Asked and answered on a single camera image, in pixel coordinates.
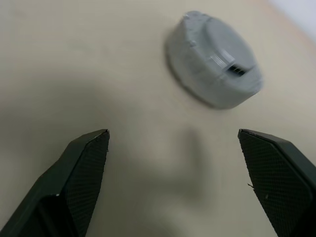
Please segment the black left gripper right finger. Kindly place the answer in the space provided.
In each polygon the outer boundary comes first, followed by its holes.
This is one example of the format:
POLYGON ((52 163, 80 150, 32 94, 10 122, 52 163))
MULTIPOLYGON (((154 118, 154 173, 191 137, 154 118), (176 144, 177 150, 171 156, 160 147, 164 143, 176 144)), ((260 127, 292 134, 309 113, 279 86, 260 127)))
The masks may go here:
POLYGON ((316 167, 291 142, 240 129, 252 187, 279 237, 316 235, 316 167))

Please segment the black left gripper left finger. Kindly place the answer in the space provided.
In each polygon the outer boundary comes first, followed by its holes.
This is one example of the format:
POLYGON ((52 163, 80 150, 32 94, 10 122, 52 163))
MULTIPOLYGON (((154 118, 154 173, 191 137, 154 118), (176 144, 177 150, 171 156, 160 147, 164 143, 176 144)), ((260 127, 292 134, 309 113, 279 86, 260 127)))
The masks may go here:
POLYGON ((110 133, 84 134, 34 183, 2 237, 84 237, 101 189, 110 133))

